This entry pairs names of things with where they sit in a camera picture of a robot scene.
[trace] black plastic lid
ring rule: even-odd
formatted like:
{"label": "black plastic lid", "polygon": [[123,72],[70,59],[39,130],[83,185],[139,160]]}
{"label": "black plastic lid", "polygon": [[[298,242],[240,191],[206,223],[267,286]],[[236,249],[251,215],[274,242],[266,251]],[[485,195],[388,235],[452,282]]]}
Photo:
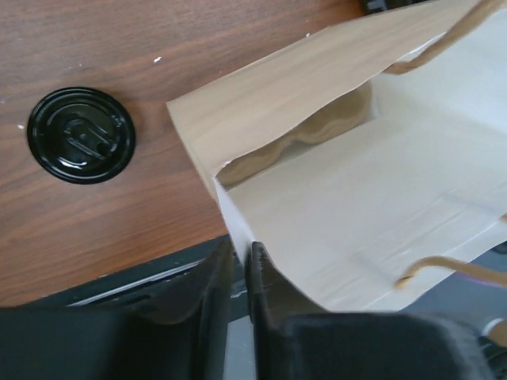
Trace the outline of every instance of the black plastic lid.
{"label": "black plastic lid", "polygon": [[113,178],[135,148],[134,124],[125,108],[107,93],[86,87],[47,95],[32,110],[27,134],[40,165],[73,184]]}

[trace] wood grain surface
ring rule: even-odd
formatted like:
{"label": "wood grain surface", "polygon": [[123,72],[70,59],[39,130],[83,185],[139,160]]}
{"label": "wood grain surface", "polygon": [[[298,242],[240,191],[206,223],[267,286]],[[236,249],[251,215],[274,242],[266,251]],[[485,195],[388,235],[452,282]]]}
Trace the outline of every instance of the wood grain surface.
{"label": "wood grain surface", "polygon": [[[0,305],[17,305],[225,234],[165,102],[307,33],[358,0],[6,0],[0,13]],[[64,86],[121,101],[138,145],[119,176],[67,184],[25,127]]]}

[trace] paper bag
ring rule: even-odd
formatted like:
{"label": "paper bag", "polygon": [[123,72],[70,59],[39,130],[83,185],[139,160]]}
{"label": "paper bag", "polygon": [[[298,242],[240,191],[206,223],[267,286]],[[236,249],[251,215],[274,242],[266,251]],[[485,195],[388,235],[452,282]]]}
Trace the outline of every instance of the paper bag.
{"label": "paper bag", "polygon": [[[328,310],[400,310],[452,273],[426,268],[396,290],[417,260],[469,262],[507,240],[500,3],[337,25],[169,102],[240,258],[262,241]],[[391,66],[413,57],[416,70]]]}

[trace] paper bag handle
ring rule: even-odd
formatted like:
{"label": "paper bag handle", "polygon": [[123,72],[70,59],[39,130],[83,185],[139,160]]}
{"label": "paper bag handle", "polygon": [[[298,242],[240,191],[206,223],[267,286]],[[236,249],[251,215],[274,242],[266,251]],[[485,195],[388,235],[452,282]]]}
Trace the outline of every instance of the paper bag handle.
{"label": "paper bag handle", "polygon": [[410,61],[399,61],[384,72],[400,75],[417,69],[436,58],[447,48],[477,29],[489,16],[499,10],[505,0],[481,0],[476,6],[450,28],[437,42],[429,45],[420,55]]}

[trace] brown wooden table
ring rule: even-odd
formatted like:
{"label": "brown wooden table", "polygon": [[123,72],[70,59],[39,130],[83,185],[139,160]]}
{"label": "brown wooden table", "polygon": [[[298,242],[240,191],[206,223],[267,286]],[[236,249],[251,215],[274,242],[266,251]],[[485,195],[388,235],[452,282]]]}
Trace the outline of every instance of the brown wooden table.
{"label": "brown wooden table", "polygon": [[[165,102],[307,33],[359,0],[6,0],[0,12],[0,305],[43,297],[226,230]],[[26,142],[32,107],[64,86],[123,103],[138,143],[102,184],[57,180]]]}

